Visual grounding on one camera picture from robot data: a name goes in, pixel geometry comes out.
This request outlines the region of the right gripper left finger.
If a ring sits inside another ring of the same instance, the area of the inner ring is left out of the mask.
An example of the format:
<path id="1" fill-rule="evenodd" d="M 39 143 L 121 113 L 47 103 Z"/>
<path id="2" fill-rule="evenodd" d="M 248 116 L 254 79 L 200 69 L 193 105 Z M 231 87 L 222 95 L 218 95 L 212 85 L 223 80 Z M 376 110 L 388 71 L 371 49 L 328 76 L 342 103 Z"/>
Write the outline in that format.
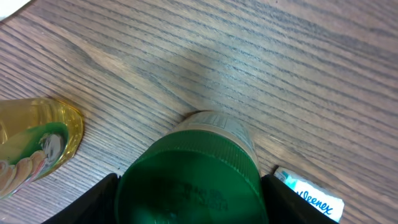
<path id="1" fill-rule="evenodd" d="M 43 224 L 115 224 L 114 199 L 120 176 L 108 174 Z"/>

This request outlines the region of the yellow liquid bottle silver cap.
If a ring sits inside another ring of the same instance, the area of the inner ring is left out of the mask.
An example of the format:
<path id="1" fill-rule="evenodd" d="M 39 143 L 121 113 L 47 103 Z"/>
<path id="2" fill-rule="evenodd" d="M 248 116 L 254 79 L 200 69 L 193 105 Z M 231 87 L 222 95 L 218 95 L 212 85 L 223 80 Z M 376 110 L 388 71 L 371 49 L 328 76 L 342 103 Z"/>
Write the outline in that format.
<path id="1" fill-rule="evenodd" d="M 2 100 L 1 198 L 71 159 L 83 133 L 83 115 L 66 103 L 51 98 Z"/>

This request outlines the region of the teal tissue pack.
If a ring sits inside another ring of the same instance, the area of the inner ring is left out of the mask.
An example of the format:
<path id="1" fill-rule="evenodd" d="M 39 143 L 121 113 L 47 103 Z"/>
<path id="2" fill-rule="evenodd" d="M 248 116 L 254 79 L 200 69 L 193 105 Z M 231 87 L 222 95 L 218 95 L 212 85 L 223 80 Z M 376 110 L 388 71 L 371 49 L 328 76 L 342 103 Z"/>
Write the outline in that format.
<path id="1" fill-rule="evenodd" d="M 345 206 L 341 198 L 285 167 L 278 167 L 274 171 L 274 176 L 324 216 L 337 223 L 340 222 Z"/>

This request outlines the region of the green lid white jar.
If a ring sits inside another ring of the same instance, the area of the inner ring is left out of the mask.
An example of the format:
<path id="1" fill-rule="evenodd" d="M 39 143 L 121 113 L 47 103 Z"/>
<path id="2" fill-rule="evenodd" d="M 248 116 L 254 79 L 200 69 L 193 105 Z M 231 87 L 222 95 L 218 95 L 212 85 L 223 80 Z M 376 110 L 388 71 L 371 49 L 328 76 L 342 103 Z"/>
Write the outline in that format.
<path id="1" fill-rule="evenodd" d="M 248 129 L 202 111 L 154 142 L 121 177 L 118 223 L 267 223 Z"/>

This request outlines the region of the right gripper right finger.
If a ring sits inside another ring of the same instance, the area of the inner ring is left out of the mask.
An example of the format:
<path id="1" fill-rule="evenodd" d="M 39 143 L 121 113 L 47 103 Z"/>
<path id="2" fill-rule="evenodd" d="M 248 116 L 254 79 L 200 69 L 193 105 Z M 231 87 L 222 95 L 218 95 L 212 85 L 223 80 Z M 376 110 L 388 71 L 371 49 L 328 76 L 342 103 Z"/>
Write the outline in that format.
<path id="1" fill-rule="evenodd" d="M 269 224 L 337 224 L 277 177 L 267 174 L 261 185 Z"/>

